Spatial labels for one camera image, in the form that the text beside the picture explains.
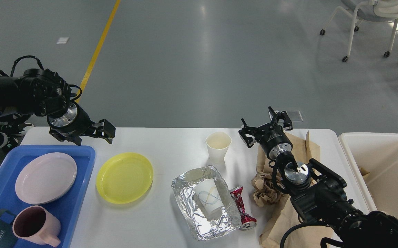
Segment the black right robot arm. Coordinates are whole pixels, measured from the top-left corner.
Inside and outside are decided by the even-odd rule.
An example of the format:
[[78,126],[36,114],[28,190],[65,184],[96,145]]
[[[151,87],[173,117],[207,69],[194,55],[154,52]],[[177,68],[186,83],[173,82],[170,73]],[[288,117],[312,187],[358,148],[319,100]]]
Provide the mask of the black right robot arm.
[[282,236],[283,248],[287,237],[295,230],[309,226],[330,227],[340,238],[324,237],[320,246],[339,248],[398,248],[398,219],[381,211],[364,214],[347,199],[345,180],[337,173],[311,158],[307,163],[295,159],[293,145],[285,134],[293,124],[286,111],[268,107],[271,121],[259,127],[248,126],[242,119],[240,137],[247,147],[259,143],[272,168],[275,190],[290,196],[290,202],[301,218],[300,224]]

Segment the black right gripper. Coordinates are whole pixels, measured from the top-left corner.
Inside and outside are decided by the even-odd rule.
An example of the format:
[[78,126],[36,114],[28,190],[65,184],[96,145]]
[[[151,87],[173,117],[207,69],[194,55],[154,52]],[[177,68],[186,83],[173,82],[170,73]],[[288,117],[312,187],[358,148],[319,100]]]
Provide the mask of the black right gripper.
[[[276,112],[271,106],[268,107],[268,111],[271,119],[270,124],[251,127],[247,125],[244,119],[241,119],[242,126],[238,133],[248,148],[258,142],[267,158],[274,161],[280,154],[292,151],[292,142],[283,129],[291,131],[293,124],[286,111]],[[279,120],[283,121],[282,126],[278,125]]]

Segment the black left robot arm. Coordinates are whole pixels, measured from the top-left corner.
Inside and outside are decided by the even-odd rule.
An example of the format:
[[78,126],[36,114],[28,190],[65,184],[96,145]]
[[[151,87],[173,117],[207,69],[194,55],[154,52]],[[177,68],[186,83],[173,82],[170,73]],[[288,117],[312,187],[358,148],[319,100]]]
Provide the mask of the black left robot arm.
[[16,65],[26,58],[27,55],[14,61],[10,75],[0,70],[0,118],[10,114],[46,117],[49,133],[60,142],[81,145],[84,136],[113,142],[115,127],[106,119],[93,122],[76,102],[82,88],[45,69],[39,59],[37,69],[15,77]]

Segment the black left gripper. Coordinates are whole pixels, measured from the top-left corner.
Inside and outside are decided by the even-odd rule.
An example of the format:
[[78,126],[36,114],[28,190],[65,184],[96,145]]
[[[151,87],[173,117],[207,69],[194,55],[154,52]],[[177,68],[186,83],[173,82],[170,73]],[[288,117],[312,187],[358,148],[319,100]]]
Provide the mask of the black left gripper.
[[116,133],[116,128],[107,119],[94,123],[75,102],[70,102],[63,116],[57,118],[48,116],[48,124],[49,134],[56,140],[72,142],[78,146],[82,144],[81,136],[102,138],[112,144]]

